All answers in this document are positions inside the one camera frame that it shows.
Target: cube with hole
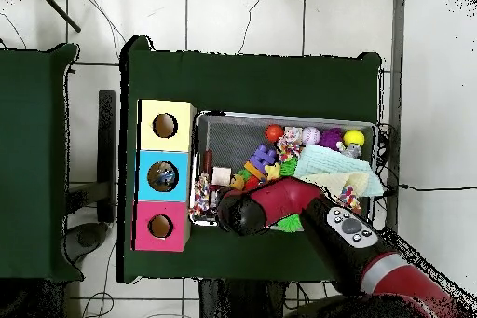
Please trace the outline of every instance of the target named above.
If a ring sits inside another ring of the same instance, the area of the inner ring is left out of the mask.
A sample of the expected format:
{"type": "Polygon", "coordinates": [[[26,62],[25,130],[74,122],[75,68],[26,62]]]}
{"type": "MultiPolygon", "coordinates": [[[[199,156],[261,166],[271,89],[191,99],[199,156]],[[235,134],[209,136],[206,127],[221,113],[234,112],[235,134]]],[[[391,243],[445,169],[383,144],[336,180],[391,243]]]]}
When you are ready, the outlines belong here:
{"type": "Polygon", "coordinates": [[[182,252],[189,238],[187,204],[177,201],[139,201],[133,249],[182,252]]]}
{"type": "Polygon", "coordinates": [[[140,100],[137,205],[132,249],[182,252],[189,238],[191,143],[195,108],[140,100]]]}
{"type": "Polygon", "coordinates": [[[187,102],[138,101],[138,149],[189,152],[195,113],[187,102]]]}

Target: pink box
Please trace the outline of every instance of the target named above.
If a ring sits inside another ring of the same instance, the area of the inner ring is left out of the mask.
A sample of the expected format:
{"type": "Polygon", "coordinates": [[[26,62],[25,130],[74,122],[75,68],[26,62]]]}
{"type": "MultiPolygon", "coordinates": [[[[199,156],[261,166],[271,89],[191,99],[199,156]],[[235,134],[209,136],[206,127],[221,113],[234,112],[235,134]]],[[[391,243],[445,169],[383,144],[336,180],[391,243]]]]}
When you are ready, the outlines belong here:
{"type": "Polygon", "coordinates": [[[182,252],[190,234],[187,205],[180,201],[139,201],[137,205],[136,238],[133,250],[182,252]],[[165,215],[172,222],[172,232],[165,239],[153,236],[149,222],[156,215],[165,215]]]}

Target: green toy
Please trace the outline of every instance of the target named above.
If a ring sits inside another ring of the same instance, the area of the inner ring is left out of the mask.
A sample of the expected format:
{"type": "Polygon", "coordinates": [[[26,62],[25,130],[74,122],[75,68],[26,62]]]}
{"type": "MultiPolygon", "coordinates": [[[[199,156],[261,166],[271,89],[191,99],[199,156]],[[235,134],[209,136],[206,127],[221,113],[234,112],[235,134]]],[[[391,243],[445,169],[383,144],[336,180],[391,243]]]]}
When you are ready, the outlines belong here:
{"type": "Polygon", "coordinates": [[[302,228],[302,223],[300,222],[298,214],[293,214],[281,219],[277,225],[280,230],[287,233],[293,233],[302,228]]]}
{"type": "Polygon", "coordinates": [[[247,169],[242,169],[238,172],[238,175],[241,175],[245,182],[247,182],[252,174],[247,169]]]}
{"type": "Polygon", "coordinates": [[[279,169],[279,176],[280,177],[290,177],[294,175],[294,170],[296,169],[296,165],[298,164],[298,158],[292,157],[288,161],[284,161],[281,163],[281,167],[279,169]]]}

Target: purple toy block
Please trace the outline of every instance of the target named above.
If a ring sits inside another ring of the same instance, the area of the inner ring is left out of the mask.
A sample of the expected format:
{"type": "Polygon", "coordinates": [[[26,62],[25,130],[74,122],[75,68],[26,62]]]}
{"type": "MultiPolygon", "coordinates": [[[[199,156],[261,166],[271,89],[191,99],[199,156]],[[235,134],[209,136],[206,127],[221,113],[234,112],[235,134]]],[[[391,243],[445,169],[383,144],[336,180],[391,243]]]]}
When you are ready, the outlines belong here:
{"type": "Polygon", "coordinates": [[[268,149],[265,145],[260,144],[255,153],[249,159],[249,162],[260,171],[260,173],[266,174],[265,166],[273,165],[277,158],[277,151],[274,149],[268,149]]]}

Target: blue box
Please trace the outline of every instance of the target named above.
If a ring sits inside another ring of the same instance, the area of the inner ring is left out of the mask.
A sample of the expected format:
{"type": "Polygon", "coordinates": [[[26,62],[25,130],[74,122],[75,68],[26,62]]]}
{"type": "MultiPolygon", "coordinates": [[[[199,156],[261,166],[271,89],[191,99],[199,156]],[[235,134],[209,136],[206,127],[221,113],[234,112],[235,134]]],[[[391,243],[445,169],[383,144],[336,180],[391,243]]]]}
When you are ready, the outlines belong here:
{"type": "Polygon", "coordinates": [[[187,182],[189,173],[189,154],[186,152],[139,152],[139,189],[138,200],[142,201],[187,201],[187,182]],[[159,192],[147,182],[147,172],[154,163],[167,161],[179,173],[179,181],[169,192],[159,192]]]}

